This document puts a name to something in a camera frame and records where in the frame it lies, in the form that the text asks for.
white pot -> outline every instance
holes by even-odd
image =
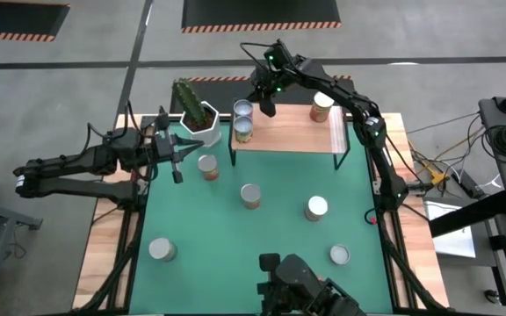
[[[202,101],[200,104],[203,107],[209,109],[214,114],[214,121],[212,123],[212,126],[200,132],[191,131],[189,127],[184,124],[184,116],[186,115],[186,112],[184,112],[183,116],[181,117],[181,125],[184,126],[184,128],[189,132],[192,140],[202,140],[204,141],[203,147],[210,148],[221,139],[220,114],[207,101]]]

open can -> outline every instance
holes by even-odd
[[[306,210],[304,210],[304,214],[306,214],[306,218],[311,221],[320,220],[328,210],[327,201],[323,197],[311,197],[309,201],[307,201]]]
[[[244,143],[251,140],[253,121],[248,117],[237,117],[234,121],[235,140]]]
[[[255,210],[261,204],[261,188],[255,184],[245,184],[242,186],[243,205],[250,210]]]
[[[250,119],[253,119],[253,104],[245,99],[235,101],[234,116],[236,118],[246,116]]]
[[[329,256],[334,264],[344,265],[351,259],[351,252],[344,245],[336,244],[331,247]]]
[[[149,254],[154,259],[169,262],[177,255],[177,247],[167,238],[158,238],[149,243]]]
[[[199,169],[202,171],[202,176],[207,181],[216,180],[218,178],[218,162],[216,161],[216,157],[211,154],[203,154],[200,156]]]
[[[318,123],[325,122],[331,111],[331,106],[335,101],[321,92],[317,92],[314,96],[312,109],[309,112],[309,117]]]

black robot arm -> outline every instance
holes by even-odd
[[[264,53],[268,67],[260,63],[257,65],[251,75],[255,91],[248,99],[259,102],[261,111],[270,117],[276,114],[271,97],[293,83],[307,89],[319,90],[334,99],[351,113],[355,134],[360,143],[368,148],[376,165],[381,180],[379,208],[397,210],[408,195],[408,186],[395,173],[386,147],[386,122],[381,117],[378,106],[367,97],[359,95],[353,88],[328,76],[323,66],[314,60],[299,55],[292,57],[280,40],[268,47]]]
[[[80,154],[32,159],[25,166],[13,171],[18,177],[15,191],[22,198],[42,198],[49,194],[60,193],[109,198],[119,207],[133,205],[139,191],[135,180],[104,183],[60,178],[82,173],[96,176],[111,175],[116,172],[118,163],[122,170],[133,172],[143,180],[149,181],[157,176],[158,163],[170,162],[174,182],[181,183],[183,177],[177,165],[204,142],[182,139],[176,134],[171,135],[169,116],[162,107],[153,124],[152,135],[144,135],[142,131],[125,126],[106,133],[102,144],[86,147]],[[189,147],[177,151],[175,146]],[[151,167],[152,174],[155,175],[151,177],[140,175],[141,167]]]
[[[281,262],[279,254],[259,256],[262,271],[269,281],[257,285],[264,296],[261,316],[279,316],[302,311],[313,316],[366,316],[358,302],[331,279],[322,282],[297,255],[287,255]]]

gray floor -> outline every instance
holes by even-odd
[[[69,2],[71,11],[55,42],[0,42],[0,62],[130,59],[143,0]],[[157,1],[140,60],[242,60],[240,41],[270,43],[276,38],[283,39],[293,53],[316,58],[506,56],[506,0],[337,2],[343,21],[343,28],[337,30],[182,34],[182,1]],[[352,75],[358,91],[380,104],[382,111],[401,112],[408,131],[478,111],[481,98],[506,95],[506,63],[326,69],[332,75]],[[175,78],[249,75],[251,70],[140,69],[131,93],[134,110],[156,112],[160,104],[167,108]],[[11,171],[30,158],[79,151],[87,121],[101,131],[111,127],[125,74],[125,69],[0,70],[0,205],[44,218],[39,232],[18,234],[29,252],[22,260],[10,258],[4,265],[0,315],[70,308],[95,200],[21,199],[14,193],[16,179]],[[423,154],[433,156],[464,138],[470,120],[412,133],[409,138]],[[497,174],[495,163],[479,146],[466,159],[466,171],[477,183]],[[496,188],[485,190],[493,193]],[[489,279],[479,281],[489,275],[484,269],[441,268],[452,307],[463,312],[501,312],[478,296],[491,285]]]

green mat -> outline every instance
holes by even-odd
[[[267,280],[259,269],[262,253],[297,254],[317,275],[343,287],[363,311],[391,313],[378,229],[363,220],[373,203],[358,141],[351,137],[351,152],[338,171],[330,154],[238,152],[232,167],[228,125],[221,127],[220,143],[180,164],[183,183],[173,183],[170,166],[159,166],[150,186],[130,313],[261,312],[257,283]],[[179,124],[170,131],[188,136]],[[214,182],[203,180],[198,170],[202,154],[218,159],[220,177]],[[246,183],[261,187],[261,206],[253,211],[241,204]],[[329,203],[319,222],[303,213],[313,195]],[[148,245],[159,237],[177,245],[173,261],[150,256]],[[351,251],[344,266],[329,259],[337,243]]]

